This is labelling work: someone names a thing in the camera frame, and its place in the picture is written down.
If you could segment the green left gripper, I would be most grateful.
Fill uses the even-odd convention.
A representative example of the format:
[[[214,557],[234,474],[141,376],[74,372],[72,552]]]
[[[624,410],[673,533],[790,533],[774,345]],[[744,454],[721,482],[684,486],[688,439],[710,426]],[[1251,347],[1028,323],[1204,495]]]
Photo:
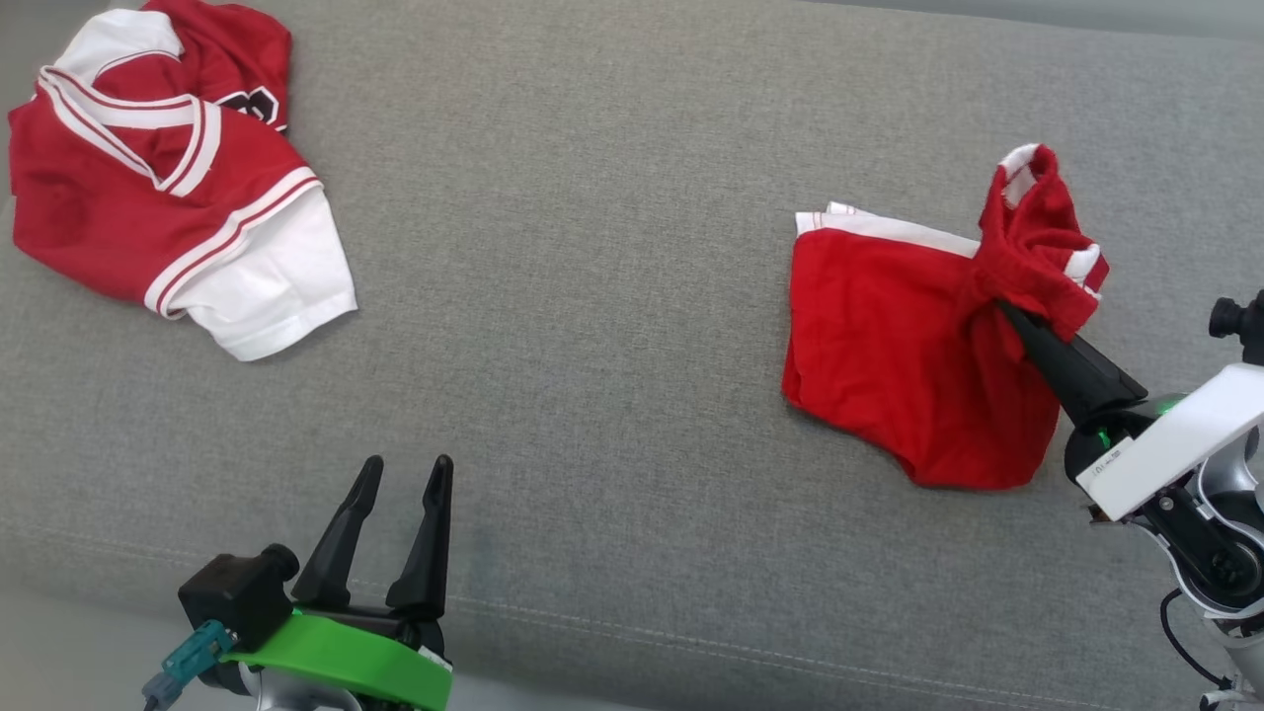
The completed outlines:
[[[383,472],[382,455],[362,464],[289,593],[300,606],[351,603],[351,563]],[[217,617],[233,640],[221,660],[241,676],[258,710],[447,708],[454,668],[439,619],[446,607],[453,490],[454,462],[439,455],[423,491],[423,522],[386,595],[389,609],[289,606]]]

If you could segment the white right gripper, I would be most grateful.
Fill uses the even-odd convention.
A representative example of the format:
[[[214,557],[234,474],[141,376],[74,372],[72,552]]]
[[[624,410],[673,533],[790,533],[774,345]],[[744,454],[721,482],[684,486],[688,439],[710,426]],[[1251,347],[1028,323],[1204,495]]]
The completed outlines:
[[[1086,339],[1063,342],[1047,320],[1005,301],[999,301],[999,310],[1074,428],[1149,397],[1138,380]],[[1230,364],[1141,435],[1125,436],[1098,455],[1073,482],[1110,520],[1122,520],[1186,472],[1215,455],[1229,455],[1236,442],[1261,428],[1261,416],[1263,368]]]

